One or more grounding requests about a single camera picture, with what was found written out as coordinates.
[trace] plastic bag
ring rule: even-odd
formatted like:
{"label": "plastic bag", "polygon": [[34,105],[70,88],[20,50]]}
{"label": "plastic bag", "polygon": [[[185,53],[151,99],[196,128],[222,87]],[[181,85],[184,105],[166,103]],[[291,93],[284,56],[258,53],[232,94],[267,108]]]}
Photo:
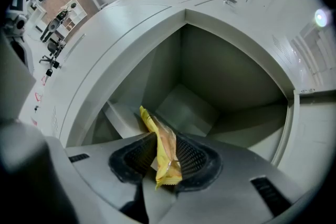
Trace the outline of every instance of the plastic bag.
{"label": "plastic bag", "polygon": [[176,135],[155,116],[140,107],[140,115],[150,132],[155,132],[158,139],[156,188],[161,185],[176,185],[182,180],[181,167],[176,157]]}

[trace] black vent grille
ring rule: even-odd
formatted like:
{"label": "black vent grille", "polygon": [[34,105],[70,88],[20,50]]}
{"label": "black vent grille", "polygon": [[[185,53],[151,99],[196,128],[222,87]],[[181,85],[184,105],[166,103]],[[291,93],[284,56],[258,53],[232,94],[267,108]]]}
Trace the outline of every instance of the black vent grille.
{"label": "black vent grille", "polygon": [[259,192],[274,217],[280,215],[290,207],[289,201],[282,196],[266,177],[253,179],[251,183]]}
{"label": "black vent grille", "polygon": [[89,158],[90,156],[88,154],[79,154],[79,155],[75,155],[75,156],[72,156],[72,157],[69,157],[69,160],[72,162],[72,163],[75,163],[77,161],[81,161],[82,159],[87,159]]}

